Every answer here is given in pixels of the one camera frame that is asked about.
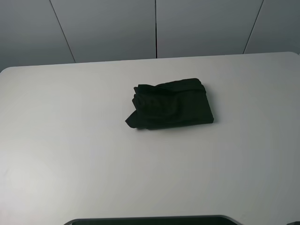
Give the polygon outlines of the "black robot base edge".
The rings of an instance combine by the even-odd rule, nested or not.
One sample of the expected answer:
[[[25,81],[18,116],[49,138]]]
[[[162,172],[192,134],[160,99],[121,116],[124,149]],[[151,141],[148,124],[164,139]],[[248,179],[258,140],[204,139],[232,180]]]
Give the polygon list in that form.
[[[67,225],[240,225],[224,215],[74,219]]]

